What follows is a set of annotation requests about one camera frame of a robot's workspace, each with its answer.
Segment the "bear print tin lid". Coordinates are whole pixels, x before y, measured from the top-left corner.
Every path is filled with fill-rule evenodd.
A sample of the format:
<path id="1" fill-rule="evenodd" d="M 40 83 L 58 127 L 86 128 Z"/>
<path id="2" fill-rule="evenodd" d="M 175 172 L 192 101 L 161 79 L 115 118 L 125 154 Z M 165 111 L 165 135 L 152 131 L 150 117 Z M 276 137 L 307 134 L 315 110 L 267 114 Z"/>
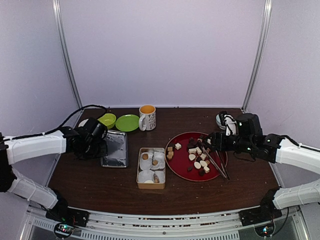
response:
<path id="1" fill-rule="evenodd" d="M 129 166 L 127 134 L 110 129 L 104 139 L 107 143 L 107 155 L 100 159 L 101 166 L 104 168 L 127 168 Z"/>

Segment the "tan round chocolate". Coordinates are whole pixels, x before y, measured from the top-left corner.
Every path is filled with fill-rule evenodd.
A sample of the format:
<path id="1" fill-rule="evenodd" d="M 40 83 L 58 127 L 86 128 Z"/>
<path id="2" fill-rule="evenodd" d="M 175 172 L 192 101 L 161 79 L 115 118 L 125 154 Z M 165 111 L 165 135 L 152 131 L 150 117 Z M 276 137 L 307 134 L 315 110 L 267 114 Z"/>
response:
<path id="1" fill-rule="evenodd" d="M 144 153 L 143 155 L 142 155 L 142 159 L 143 160 L 147 160 L 149 158 L 149 155 L 147 154 L 147 153 Z"/>

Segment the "white oval chocolate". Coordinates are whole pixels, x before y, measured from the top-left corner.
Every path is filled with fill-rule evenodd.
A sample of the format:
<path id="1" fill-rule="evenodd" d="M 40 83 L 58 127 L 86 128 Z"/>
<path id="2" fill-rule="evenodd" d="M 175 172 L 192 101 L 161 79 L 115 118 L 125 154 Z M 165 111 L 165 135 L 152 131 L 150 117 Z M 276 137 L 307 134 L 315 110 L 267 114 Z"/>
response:
<path id="1" fill-rule="evenodd" d="M 145 184 L 153 184 L 154 182 L 152 180 L 146 180 L 144 183 Z"/>

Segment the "tan tin box base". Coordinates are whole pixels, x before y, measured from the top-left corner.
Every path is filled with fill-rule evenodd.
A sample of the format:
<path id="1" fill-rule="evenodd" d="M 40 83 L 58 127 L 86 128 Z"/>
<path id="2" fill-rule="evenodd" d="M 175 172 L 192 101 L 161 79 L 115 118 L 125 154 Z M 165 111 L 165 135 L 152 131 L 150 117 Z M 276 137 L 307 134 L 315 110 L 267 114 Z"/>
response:
<path id="1" fill-rule="evenodd" d="M 163 190 L 166 186 L 166 160 L 165 149 L 161 147 L 142 147 L 138 154 L 136 183 L 142 190 Z M 142 155 L 148 154 L 148 159 L 143 160 Z"/>

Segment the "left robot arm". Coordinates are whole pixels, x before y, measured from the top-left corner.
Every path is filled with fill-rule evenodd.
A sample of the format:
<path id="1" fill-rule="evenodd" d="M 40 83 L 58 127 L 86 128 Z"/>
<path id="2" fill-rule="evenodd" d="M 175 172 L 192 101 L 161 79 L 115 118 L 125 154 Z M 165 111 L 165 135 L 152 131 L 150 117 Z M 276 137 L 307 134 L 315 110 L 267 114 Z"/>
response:
<path id="1" fill-rule="evenodd" d="M 54 190 L 40 185 L 13 168 L 13 165 L 37 157 L 73 153 L 81 160 L 107 155 L 105 139 L 108 128 L 95 118 L 72 128 L 61 126 L 56 130 L 24 136 L 0 137 L 0 191 L 12 193 L 33 201 L 52 211 L 61 222 L 72 218 L 68 202 Z"/>

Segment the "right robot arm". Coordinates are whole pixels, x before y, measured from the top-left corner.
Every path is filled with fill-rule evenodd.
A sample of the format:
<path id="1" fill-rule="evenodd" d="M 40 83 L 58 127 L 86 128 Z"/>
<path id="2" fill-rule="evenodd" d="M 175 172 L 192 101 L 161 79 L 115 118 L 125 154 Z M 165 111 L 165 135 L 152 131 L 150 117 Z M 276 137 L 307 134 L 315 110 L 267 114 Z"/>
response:
<path id="1" fill-rule="evenodd" d="M 222 111 L 218 115 L 225 131 L 213 132 L 204 141 L 213 151 L 249 154 L 272 164 L 285 164 L 313 173 L 320 172 L 320 150 L 303 145 L 288 135 L 263 134 L 257 114 L 243 113 L 237 117 Z M 291 188 L 270 190 L 256 210 L 259 220 L 268 220 L 277 210 L 316 203 L 320 200 L 319 180 Z"/>

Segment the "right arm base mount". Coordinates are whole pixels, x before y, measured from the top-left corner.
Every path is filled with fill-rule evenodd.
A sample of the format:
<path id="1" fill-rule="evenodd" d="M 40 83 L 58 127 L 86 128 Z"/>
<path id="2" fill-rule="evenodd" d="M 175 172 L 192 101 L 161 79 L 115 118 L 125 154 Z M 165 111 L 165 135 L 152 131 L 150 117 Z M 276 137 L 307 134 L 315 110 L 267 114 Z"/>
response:
<path id="1" fill-rule="evenodd" d="M 267 206 L 259 206 L 239 212 L 243 227 L 253 226 L 259 237 L 268 238 L 276 233 L 275 220 L 282 216 L 282 211 Z"/>

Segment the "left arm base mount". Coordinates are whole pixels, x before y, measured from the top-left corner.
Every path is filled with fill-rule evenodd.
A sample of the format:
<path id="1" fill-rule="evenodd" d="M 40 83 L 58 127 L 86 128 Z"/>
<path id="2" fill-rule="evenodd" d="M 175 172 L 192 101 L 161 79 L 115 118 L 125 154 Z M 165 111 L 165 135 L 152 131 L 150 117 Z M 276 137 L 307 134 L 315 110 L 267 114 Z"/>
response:
<path id="1" fill-rule="evenodd" d="M 86 227 L 90 213 L 88 211 L 67 208 L 66 215 L 62 216 L 57 211 L 45 209 L 47 219 L 56 221 L 53 233 L 59 239 L 69 238 L 79 227 Z"/>

